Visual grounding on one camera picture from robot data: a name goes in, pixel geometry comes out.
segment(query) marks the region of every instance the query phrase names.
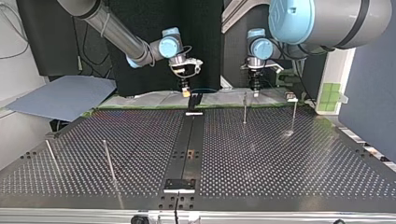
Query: green fabric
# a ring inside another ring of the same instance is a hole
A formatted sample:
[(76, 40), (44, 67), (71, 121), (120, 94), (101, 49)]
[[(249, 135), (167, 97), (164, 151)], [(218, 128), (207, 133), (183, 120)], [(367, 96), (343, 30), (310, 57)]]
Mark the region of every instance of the green fabric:
[(318, 111), (334, 112), (340, 99), (341, 84), (325, 83), (318, 104)]

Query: vertical metal pin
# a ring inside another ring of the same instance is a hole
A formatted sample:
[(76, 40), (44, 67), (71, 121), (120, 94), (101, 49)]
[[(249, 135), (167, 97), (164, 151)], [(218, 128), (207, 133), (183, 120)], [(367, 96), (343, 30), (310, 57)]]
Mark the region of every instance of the vertical metal pin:
[(110, 158), (110, 152), (108, 151), (108, 146), (107, 146), (107, 141), (103, 140), (103, 147), (105, 148), (106, 156), (107, 156), (107, 161), (108, 161), (108, 166), (110, 168), (111, 175), (113, 177), (113, 180), (116, 181), (116, 174), (114, 173), (113, 169), (113, 162), (111, 161)]
[(55, 154), (53, 154), (52, 146), (50, 145), (50, 141), (48, 139), (46, 140), (46, 143), (47, 143), (47, 147), (49, 148), (50, 156), (52, 157), (53, 160), (56, 160)]
[(247, 118), (248, 118), (248, 93), (245, 92), (245, 97), (244, 97), (244, 124), (247, 124)]
[(295, 120), (296, 120), (297, 104), (298, 104), (298, 102), (295, 102), (295, 103), (294, 103), (293, 121), (292, 121), (292, 124), (291, 124), (291, 130), (292, 130), (293, 132), (294, 132), (294, 122), (295, 122)]

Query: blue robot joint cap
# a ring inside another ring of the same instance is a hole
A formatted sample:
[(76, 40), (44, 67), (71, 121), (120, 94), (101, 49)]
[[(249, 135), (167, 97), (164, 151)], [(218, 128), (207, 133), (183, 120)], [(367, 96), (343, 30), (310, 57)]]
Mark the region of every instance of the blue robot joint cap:
[(166, 36), (160, 42), (159, 51), (164, 58), (173, 58), (180, 53), (180, 43), (176, 38)]
[(265, 38), (255, 40), (250, 47), (251, 54), (261, 60), (270, 59), (274, 53), (273, 43)]

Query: black bracket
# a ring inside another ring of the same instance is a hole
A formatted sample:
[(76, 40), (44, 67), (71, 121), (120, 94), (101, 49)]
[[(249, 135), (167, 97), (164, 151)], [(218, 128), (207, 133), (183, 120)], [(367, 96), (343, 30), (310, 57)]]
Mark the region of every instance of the black bracket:
[(164, 192), (165, 193), (194, 193), (195, 192), (196, 181), (184, 180), (184, 179), (168, 179), (165, 183)]

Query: gray panel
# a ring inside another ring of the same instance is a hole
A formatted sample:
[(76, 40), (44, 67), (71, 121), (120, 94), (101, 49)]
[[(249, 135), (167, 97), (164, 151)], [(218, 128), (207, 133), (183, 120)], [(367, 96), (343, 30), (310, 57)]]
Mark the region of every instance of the gray panel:
[(340, 121), (396, 161), (396, 16), (378, 40), (358, 48), (346, 87)]
[(396, 174), (310, 110), (205, 113), (194, 209), (396, 212)]
[(113, 80), (61, 77), (22, 96), (7, 108), (44, 118), (73, 121), (101, 104), (115, 89)]

